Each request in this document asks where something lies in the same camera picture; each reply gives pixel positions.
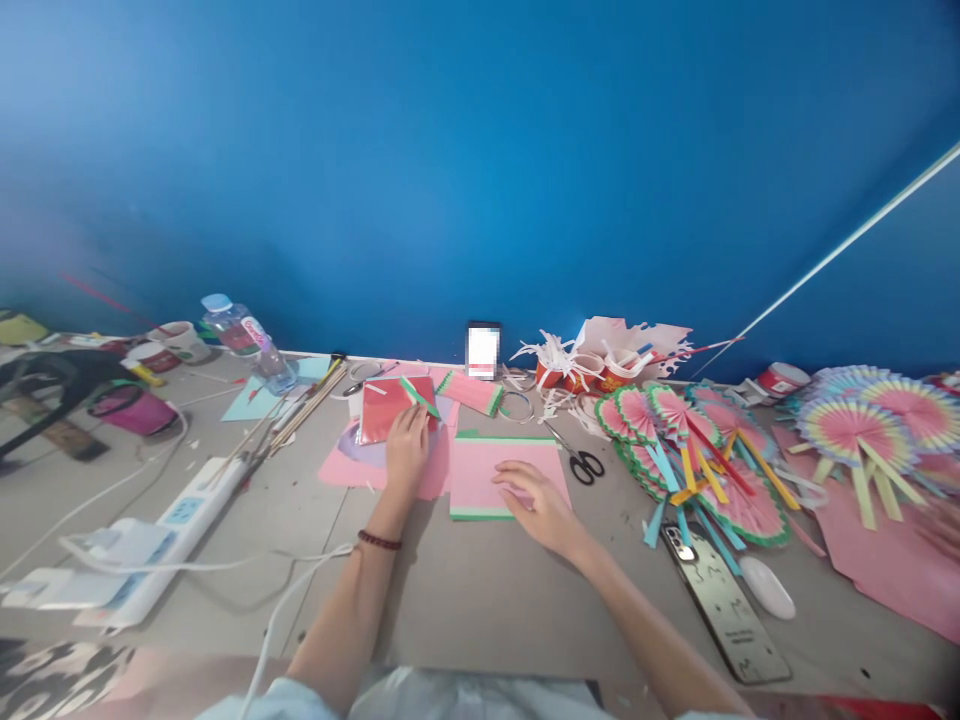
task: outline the white pole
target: white pole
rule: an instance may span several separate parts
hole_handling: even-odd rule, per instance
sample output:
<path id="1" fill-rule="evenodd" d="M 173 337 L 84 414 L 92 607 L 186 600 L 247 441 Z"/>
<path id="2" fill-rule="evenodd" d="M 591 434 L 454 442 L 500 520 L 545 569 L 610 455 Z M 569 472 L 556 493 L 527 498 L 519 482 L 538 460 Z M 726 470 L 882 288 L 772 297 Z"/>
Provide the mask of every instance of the white pole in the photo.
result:
<path id="1" fill-rule="evenodd" d="M 897 193 L 897 195 L 896 195 L 890 202 L 888 202 L 886 205 L 884 205 L 882 208 L 880 208 L 880 210 L 878 210 L 876 213 L 874 213 L 873 217 L 871 217 L 871 218 L 870 218 L 869 220 L 867 220 L 863 225 L 861 225 L 860 227 L 858 227 L 850 237 L 848 237 L 848 238 L 847 238 L 846 240 L 844 240 L 842 243 L 840 243 L 839 245 L 837 245 L 837 247 L 834 248 L 833 252 L 831 252 L 831 253 L 830 253 L 829 255 L 827 255 L 823 260 L 821 260 L 819 263 L 817 263 L 816 266 L 815 266 L 810 272 L 808 272 L 806 275 L 804 275 L 802 278 L 800 278 L 800 280 L 797 281 L 797 282 L 793 285 L 793 287 L 791 287 L 791 288 L 790 288 L 789 290 L 787 290 L 783 295 L 781 295 L 781 296 L 777 299 L 777 301 L 776 301 L 775 303 L 773 303 L 773 305 L 771 305 L 771 306 L 768 307 L 766 310 L 764 310 L 762 313 L 760 313 L 760 315 L 757 317 L 756 320 L 754 320 L 752 323 L 750 323 L 749 325 L 747 325 L 743 330 L 741 330 L 740 332 L 738 332 L 735 337 L 740 337 L 741 335 L 746 335 L 748 332 L 750 332 L 751 330 L 753 330 L 753 328 L 755 328 L 757 325 L 759 325 L 760 322 L 761 322 L 765 317 L 767 317 L 767 315 L 769 315 L 769 314 L 772 313 L 774 310 L 776 310 L 778 307 L 780 307 L 780 306 L 787 300 L 787 298 L 789 298 L 789 297 L 790 297 L 791 295 L 793 295 L 797 290 L 799 290 L 800 288 L 802 288 L 802 287 L 807 283 L 807 281 L 808 281 L 810 278 L 812 278 L 812 277 L 813 277 L 814 275 L 816 275 L 818 272 L 820 272 L 821 270 L 823 270 L 823 268 L 825 268 L 827 265 L 829 265 L 829 264 L 833 261 L 833 259 L 834 259 L 835 257 L 837 257 L 837 255 L 839 255 L 839 254 L 842 253 L 844 250 L 846 250 L 848 247 L 850 247 L 851 245 L 853 245 L 857 240 L 860 239 L 860 237 L 861 237 L 862 235 L 866 234 L 866 233 L 870 230 L 870 228 L 872 228 L 872 227 L 873 227 L 874 225 L 876 225 L 878 222 L 880 222 L 881 220 L 883 220 L 883 218 L 885 218 L 887 215 L 889 215 L 889 214 L 893 211 L 893 209 L 894 209 L 895 207 L 897 207 L 900 203 L 902 203 L 902 202 L 903 202 L 904 200 L 906 200 L 908 197 L 910 197 L 911 195 L 913 195 L 917 190 L 919 190 L 919 189 L 922 188 L 924 185 L 926 185 L 926 183 L 927 183 L 928 180 L 930 180 L 930 179 L 931 179 L 932 177 L 934 177 L 938 172 L 940 172 L 940 171 L 943 170 L 947 165 L 949 165 L 951 162 L 953 162 L 953 161 L 957 158 L 957 156 L 960 156 L 960 142 L 958 142 L 956 145 L 954 145 L 952 148 L 950 148 L 950 150 L 948 150 L 948 151 L 947 151 L 939 160 L 937 160 L 933 165 L 931 165 L 931 166 L 928 167 L 926 170 L 924 170 L 923 173 L 922 173 L 919 177 L 917 177 L 912 183 L 910 183 L 910 184 L 907 185 L 903 190 L 901 190 L 899 193 Z M 722 348 L 722 349 L 720 350 L 720 352 L 718 352 L 718 353 L 717 353 L 716 355 L 714 355 L 712 358 L 710 358 L 709 360 L 707 360 L 707 362 L 705 362 L 705 363 L 700 367 L 699 370 L 697 370 L 693 375 L 691 375 L 691 379 L 697 377 L 700 373 L 702 373 L 704 370 L 706 370 L 708 367 L 710 367 L 711 363 L 713 363 L 714 360 L 716 360 L 718 357 L 720 357 L 721 355 L 723 355 L 723 354 L 724 354 L 727 350 L 729 350 L 731 347 L 732 347 L 732 345 L 727 345 L 725 348 Z"/>

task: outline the light blue shirt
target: light blue shirt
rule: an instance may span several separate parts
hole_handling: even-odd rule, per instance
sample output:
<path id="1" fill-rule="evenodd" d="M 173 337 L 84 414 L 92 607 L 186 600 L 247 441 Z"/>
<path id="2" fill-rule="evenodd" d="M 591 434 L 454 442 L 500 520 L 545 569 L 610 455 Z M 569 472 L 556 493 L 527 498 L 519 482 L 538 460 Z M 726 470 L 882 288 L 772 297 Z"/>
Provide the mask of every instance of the light blue shirt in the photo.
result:
<path id="1" fill-rule="evenodd" d="M 243 698 L 232 695 L 197 720 L 236 720 Z M 357 698 L 349 720 L 611 720 L 585 683 L 434 672 L 401 667 Z M 278 678 L 256 698 L 247 720 L 342 720 L 313 690 Z M 686 713 L 680 720 L 740 720 Z"/>

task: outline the smartphone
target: smartphone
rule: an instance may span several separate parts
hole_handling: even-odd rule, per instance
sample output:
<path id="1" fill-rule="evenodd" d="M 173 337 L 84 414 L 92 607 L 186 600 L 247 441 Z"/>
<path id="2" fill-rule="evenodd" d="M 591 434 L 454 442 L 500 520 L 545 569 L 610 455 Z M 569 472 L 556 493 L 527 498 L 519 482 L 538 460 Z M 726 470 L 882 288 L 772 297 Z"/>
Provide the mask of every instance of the smartphone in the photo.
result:
<path id="1" fill-rule="evenodd" d="M 731 674 L 744 685 L 789 680 L 790 666 L 703 527 L 688 529 L 689 544 L 676 523 L 663 523 L 660 534 Z"/>
<path id="2" fill-rule="evenodd" d="M 467 323 L 467 375 L 478 380 L 500 377 L 500 323 Z"/>

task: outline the phone screen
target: phone screen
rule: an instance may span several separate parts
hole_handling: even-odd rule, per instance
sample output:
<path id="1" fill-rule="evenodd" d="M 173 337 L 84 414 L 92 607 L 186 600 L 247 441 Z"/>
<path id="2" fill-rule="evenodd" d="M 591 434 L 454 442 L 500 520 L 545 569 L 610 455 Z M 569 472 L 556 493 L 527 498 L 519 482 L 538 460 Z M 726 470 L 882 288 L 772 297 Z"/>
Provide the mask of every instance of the phone screen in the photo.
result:
<path id="1" fill-rule="evenodd" d="M 500 357 L 500 328 L 476 327 L 467 329 L 467 375 L 481 380 L 493 380 Z"/>

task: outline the hand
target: hand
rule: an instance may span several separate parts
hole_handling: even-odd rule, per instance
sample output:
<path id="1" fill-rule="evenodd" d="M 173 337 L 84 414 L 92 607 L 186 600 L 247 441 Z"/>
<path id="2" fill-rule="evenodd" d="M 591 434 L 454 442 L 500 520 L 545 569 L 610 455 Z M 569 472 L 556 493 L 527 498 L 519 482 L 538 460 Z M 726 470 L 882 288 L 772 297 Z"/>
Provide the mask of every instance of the hand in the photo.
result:
<path id="1" fill-rule="evenodd" d="M 493 482 L 516 485 L 533 498 L 533 509 L 527 510 L 512 492 L 505 488 L 500 490 L 500 495 L 521 527 L 545 548 L 573 562 L 574 556 L 590 544 L 590 534 L 553 483 L 530 463 L 517 460 L 500 463 L 497 472 L 499 474 L 493 478 Z"/>
<path id="2" fill-rule="evenodd" d="M 387 436 L 387 488 L 412 499 L 417 494 L 430 452 L 425 405 L 417 404 L 397 415 Z"/>
<path id="3" fill-rule="evenodd" d="M 960 506 L 935 502 L 924 512 L 924 524 L 917 532 L 949 558 L 960 562 Z"/>

